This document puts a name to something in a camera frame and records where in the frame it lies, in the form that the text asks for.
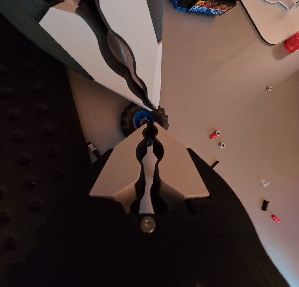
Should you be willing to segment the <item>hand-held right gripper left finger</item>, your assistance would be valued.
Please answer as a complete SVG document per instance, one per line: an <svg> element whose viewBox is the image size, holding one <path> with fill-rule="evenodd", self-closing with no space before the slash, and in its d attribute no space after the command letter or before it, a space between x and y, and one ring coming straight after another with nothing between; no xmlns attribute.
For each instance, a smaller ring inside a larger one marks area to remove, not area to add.
<svg viewBox="0 0 299 287"><path fill-rule="evenodd" d="M148 126L141 126L112 150L89 195L121 203L138 213L145 192L142 159L147 154Z"/></svg>

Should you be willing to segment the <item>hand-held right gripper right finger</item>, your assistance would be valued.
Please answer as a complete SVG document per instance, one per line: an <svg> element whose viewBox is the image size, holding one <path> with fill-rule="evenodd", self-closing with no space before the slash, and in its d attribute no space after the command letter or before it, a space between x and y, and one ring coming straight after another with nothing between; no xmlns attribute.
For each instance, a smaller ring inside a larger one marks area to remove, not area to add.
<svg viewBox="0 0 299 287"><path fill-rule="evenodd" d="M188 200L208 199L210 193L187 148L156 122L151 124L151 139L157 158L151 186L154 213L168 213Z"/></svg>

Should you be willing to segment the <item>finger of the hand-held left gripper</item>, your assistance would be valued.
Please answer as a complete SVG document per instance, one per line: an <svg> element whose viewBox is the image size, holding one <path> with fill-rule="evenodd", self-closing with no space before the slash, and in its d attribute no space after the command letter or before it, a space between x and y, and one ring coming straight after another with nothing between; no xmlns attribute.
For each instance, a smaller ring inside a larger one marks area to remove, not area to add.
<svg viewBox="0 0 299 287"><path fill-rule="evenodd" d="M106 27L127 48L146 105L159 107L162 63L162 0L95 0Z"/></svg>
<svg viewBox="0 0 299 287"><path fill-rule="evenodd" d="M152 110L144 89L111 51L107 28L82 0L64 0L49 8L39 25L98 83Z"/></svg>

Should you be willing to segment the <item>black toy tire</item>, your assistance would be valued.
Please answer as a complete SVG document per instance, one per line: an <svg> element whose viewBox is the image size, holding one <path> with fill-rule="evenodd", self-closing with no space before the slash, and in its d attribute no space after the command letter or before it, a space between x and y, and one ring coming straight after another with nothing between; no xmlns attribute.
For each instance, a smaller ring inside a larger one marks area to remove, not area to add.
<svg viewBox="0 0 299 287"><path fill-rule="evenodd" d="M131 102L130 105L125 107L125 109L121 115L121 122L120 122L121 131L125 138L136 131L136 129L133 126L133 116L136 112L141 111L141 110L147 110L147 109L145 109L144 107L141 107L133 102ZM165 113L165 109L159 107L158 109L154 109L151 112L155 115L155 117L157 119L156 123L158 123L165 130L168 130L168 127L169 127L168 116Z"/></svg>

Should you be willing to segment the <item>blue toy wheel rim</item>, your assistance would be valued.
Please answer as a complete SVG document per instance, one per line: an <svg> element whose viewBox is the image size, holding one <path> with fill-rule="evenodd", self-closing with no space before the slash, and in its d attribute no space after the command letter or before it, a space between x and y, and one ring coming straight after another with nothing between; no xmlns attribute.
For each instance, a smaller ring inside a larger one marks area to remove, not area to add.
<svg viewBox="0 0 299 287"><path fill-rule="evenodd" d="M133 116L133 126L136 130L142 127L144 124L151 123L152 121L156 122L157 119L152 112L147 110L138 111Z"/></svg>

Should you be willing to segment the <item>grey desk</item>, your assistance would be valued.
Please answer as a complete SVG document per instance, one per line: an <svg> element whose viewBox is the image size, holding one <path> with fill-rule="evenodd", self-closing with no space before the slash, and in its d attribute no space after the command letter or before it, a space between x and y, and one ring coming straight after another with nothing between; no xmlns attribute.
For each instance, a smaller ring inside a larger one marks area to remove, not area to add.
<svg viewBox="0 0 299 287"><path fill-rule="evenodd" d="M220 161L215 171L298 286L298 52L264 42L241 4L212 17L164 0L160 105L172 136L205 162ZM210 139L215 131L221 134Z"/></svg>

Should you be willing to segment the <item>black toy axle grey end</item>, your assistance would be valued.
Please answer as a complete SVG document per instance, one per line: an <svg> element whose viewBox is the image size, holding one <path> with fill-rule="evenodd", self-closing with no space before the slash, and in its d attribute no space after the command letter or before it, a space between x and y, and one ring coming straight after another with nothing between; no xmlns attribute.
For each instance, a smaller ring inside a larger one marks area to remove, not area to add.
<svg viewBox="0 0 299 287"><path fill-rule="evenodd" d="M97 159L101 158L101 154L99 153L99 151L97 150L97 148L94 146L93 143L88 142L86 145L87 145L88 149L90 150L90 152L91 152L92 154L94 154L94 156L95 156Z"/></svg>

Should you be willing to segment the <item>red toy wheel rim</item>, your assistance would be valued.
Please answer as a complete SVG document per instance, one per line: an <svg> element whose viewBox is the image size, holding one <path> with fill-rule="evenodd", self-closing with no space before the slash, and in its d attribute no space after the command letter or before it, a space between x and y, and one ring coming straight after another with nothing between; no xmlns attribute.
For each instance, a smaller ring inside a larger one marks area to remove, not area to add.
<svg viewBox="0 0 299 287"><path fill-rule="evenodd" d="M284 48L290 54L299 50L299 32L284 41Z"/></svg>

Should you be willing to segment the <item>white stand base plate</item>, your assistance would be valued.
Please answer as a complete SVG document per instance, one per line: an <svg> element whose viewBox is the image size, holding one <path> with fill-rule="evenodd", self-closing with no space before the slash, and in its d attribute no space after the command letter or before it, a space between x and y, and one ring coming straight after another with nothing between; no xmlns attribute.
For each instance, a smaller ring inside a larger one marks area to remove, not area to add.
<svg viewBox="0 0 299 287"><path fill-rule="evenodd" d="M298 0L241 0L260 36L275 45L299 31Z"/></svg>

